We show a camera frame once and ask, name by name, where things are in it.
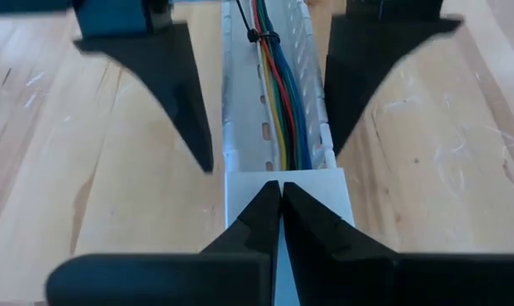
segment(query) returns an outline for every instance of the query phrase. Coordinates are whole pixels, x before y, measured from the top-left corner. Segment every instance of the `wire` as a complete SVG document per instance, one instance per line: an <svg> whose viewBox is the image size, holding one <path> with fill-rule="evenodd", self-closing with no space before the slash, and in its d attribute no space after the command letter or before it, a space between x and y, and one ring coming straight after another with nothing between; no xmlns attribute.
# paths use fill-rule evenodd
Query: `wire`
<svg viewBox="0 0 514 306"><path fill-rule="evenodd" d="M240 0L236 0L236 3L238 3L238 9L240 9L241 18L243 19L243 23L246 25L247 32L250 32L251 27L249 26L249 22L247 22L246 14L243 12Z"/></svg>
<svg viewBox="0 0 514 306"><path fill-rule="evenodd" d="M265 55L262 53L263 63L266 63ZM275 133L278 140L278 146L280 148L280 169L281 171L287 170L287 158L286 158L286 148L285 148L285 139L283 138L283 124L280 122L280 117L278 116L277 103L275 100L275 93L270 93L271 89L273 89L273 84L270 77L270 71L268 65L263 65L264 70L264 79L266 80L266 88L268 91L268 100L270 102L270 109L272 111L272 117L274 118L275 125Z"/></svg>
<svg viewBox="0 0 514 306"><path fill-rule="evenodd" d="M254 29L248 25L240 0L236 0L249 41L261 45L266 93L280 151L280 169L311 169L306 118L296 79L280 46L280 37L274 32L265 0L250 1Z"/></svg>

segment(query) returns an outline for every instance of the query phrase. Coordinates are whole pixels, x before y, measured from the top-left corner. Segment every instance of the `wooden table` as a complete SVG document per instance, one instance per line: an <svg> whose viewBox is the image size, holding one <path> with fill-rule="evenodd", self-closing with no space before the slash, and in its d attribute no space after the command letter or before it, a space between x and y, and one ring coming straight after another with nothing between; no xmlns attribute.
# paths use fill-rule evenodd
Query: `wooden table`
<svg viewBox="0 0 514 306"><path fill-rule="evenodd" d="M312 7L325 62L330 15ZM446 0L453 37L391 71L338 157L357 226L401 251L514 252L514 0ZM129 72L71 45L73 17L0 19L0 302L43 300L87 252L197 252L223 231L221 28L187 20L212 129L205 175Z"/></svg>

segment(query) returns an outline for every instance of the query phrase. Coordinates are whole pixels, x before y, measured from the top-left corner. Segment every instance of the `black plastic jaw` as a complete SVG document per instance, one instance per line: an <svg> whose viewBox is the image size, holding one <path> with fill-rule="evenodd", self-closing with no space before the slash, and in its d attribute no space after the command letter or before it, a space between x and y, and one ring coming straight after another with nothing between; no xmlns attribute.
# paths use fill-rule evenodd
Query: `black plastic jaw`
<svg viewBox="0 0 514 306"><path fill-rule="evenodd" d="M266 183L200 254L90 255L47 281L51 306L273 304L280 186Z"/></svg>
<svg viewBox="0 0 514 306"><path fill-rule="evenodd" d="M356 230L294 183L285 183L283 212L301 305L386 303L392 291L394 251Z"/></svg>
<svg viewBox="0 0 514 306"><path fill-rule="evenodd" d="M200 254L76 258L49 276L48 302L272 305L281 212L302 306L514 304L513 255L397 253L276 181Z"/></svg>
<svg viewBox="0 0 514 306"><path fill-rule="evenodd" d="M67 0L0 0L0 14L65 12L71 7Z"/></svg>
<svg viewBox="0 0 514 306"><path fill-rule="evenodd" d="M75 45L84 53L105 54L138 76L168 114L202 170L213 170L212 135L186 24L141 35L91 37Z"/></svg>
<svg viewBox="0 0 514 306"><path fill-rule="evenodd" d="M394 65L460 20L440 19L443 0L351 0L332 18L325 105L336 154Z"/></svg>
<svg viewBox="0 0 514 306"><path fill-rule="evenodd" d="M301 305L514 304L514 255L396 253L293 183L283 211Z"/></svg>
<svg viewBox="0 0 514 306"><path fill-rule="evenodd" d="M172 23L172 5L168 0L72 2L83 38L142 35L159 31Z"/></svg>

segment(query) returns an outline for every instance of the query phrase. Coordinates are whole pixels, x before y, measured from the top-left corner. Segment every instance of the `black cable tie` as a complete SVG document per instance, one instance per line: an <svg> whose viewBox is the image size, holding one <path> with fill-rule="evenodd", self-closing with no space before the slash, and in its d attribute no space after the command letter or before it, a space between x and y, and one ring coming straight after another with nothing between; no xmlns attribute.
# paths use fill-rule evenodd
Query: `black cable tie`
<svg viewBox="0 0 514 306"><path fill-rule="evenodd" d="M277 43L281 43L280 35L274 31L265 31L264 33L260 33L259 38L268 38L268 39L275 39Z"/></svg>
<svg viewBox="0 0 514 306"><path fill-rule="evenodd" d="M275 39L277 43L281 43L280 35L274 31L265 31L263 33L259 33L257 29L250 29L247 32L247 38L251 43L256 43L262 38Z"/></svg>

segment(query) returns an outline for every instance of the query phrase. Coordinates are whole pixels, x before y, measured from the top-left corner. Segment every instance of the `red wire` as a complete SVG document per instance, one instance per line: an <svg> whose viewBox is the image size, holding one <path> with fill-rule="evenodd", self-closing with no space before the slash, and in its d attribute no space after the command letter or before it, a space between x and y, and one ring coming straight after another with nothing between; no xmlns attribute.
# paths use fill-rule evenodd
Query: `red wire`
<svg viewBox="0 0 514 306"><path fill-rule="evenodd" d="M260 33L262 28L260 26L260 22L259 22L258 16L257 16L258 15L257 0L252 1L252 6L253 6L253 12L254 12L253 19L255 21L255 27L257 28L257 31ZM268 46L262 40L261 40L261 46L263 47L264 53L266 54L266 58L268 59L268 63L270 65L270 67L272 68L272 73L274 74L274 77L275 77L278 85L280 86L280 93L281 93L281 97L283 98L283 105L285 106L285 108L287 110L287 116L289 119L289 123L291 125L292 143L294 145L297 142L297 134L296 134L296 129L294 127L294 118L292 115L292 108L291 108L291 102L289 101L289 95L287 94L287 92L285 90L285 85L281 81L281 77L280 77L280 74L278 73L278 69L275 65L274 58L272 57L272 54L270 53Z"/></svg>

